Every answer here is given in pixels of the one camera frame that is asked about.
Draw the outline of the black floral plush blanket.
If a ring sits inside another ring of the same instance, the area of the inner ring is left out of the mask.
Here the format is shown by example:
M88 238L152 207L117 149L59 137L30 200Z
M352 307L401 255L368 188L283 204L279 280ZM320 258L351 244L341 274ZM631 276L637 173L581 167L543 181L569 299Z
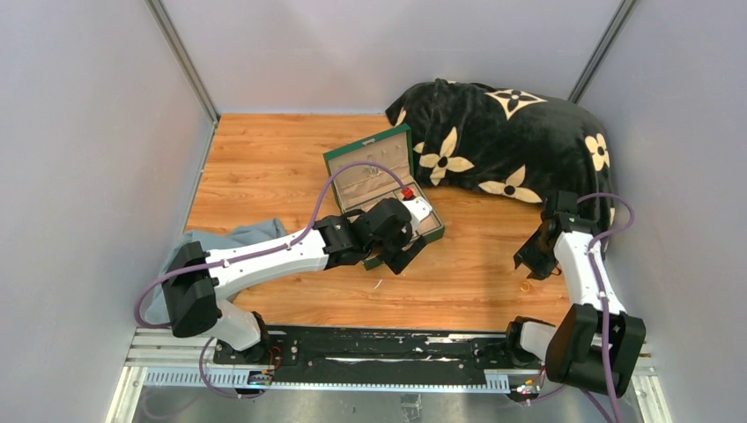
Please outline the black floral plush blanket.
M385 110L410 127L421 187L457 187L542 204L562 190L611 193L602 121L568 100L437 78Z

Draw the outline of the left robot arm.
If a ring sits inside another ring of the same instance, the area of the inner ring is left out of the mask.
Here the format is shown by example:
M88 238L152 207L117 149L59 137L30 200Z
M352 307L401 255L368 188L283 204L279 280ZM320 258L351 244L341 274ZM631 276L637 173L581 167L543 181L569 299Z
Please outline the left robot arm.
M330 215L255 245L204 250L191 242L160 284L167 325L175 338L212 337L247 363L261 363L270 352L268 331L256 312L234 306L232 295L297 273L355 266L372 256L399 274L426 245L413 237L432 212L423 197L386 197L367 211Z

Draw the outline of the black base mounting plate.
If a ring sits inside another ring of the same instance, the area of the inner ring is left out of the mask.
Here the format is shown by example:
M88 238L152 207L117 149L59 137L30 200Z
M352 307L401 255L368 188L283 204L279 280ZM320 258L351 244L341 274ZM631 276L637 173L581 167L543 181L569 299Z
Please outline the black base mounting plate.
M510 352L504 331L271 325L245 352L226 341L210 362L268 367L275 382L476 388L491 372L535 376L538 359Z

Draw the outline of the green jewelry tray insert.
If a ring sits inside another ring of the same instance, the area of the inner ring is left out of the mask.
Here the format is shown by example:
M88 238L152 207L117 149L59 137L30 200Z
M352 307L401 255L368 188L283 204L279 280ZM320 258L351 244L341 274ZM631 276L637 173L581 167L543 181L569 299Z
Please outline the green jewelry tray insert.
M345 207L342 208L343 212L350 210L360 209L364 212L368 212L373 208L379 201L386 198L396 198L403 201L403 193L398 185L393 185L390 189L382 188L375 191L362 194L353 197L351 200L345 201ZM428 215L418 224L418 229L413 233L413 240L415 241L419 236L426 236L435 234L436 238L439 238L436 233L442 231L444 226L438 217L436 211L431 206L431 210Z

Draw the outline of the green jewelry box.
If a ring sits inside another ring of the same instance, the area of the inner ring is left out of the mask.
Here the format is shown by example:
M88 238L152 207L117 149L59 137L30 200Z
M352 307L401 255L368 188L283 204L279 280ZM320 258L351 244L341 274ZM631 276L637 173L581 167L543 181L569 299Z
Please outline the green jewelry box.
M325 152L322 155L328 174L351 162L365 161L364 166L355 166L343 171L332 182L335 201L341 212L345 201L377 189L390 189L400 185L392 176L381 170L374 178L366 178L365 166L378 163L394 172L399 179L418 197L424 197L423 190L414 180L417 161L412 150L411 128L401 124L370 137Z

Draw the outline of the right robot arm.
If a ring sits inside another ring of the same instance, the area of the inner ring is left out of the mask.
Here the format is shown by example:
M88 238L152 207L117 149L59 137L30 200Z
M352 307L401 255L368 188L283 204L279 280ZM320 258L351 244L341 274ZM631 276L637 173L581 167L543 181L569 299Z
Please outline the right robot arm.
M552 382L620 398L647 328L627 312L612 287L603 260L603 239L611 232L580 215L584 201L572 192L550 194L540 227L514 254L514 265L525 265L532 279L560 270L570 300L566 316L559 326L516 317L507 327L503 355L513 367L543 363Z

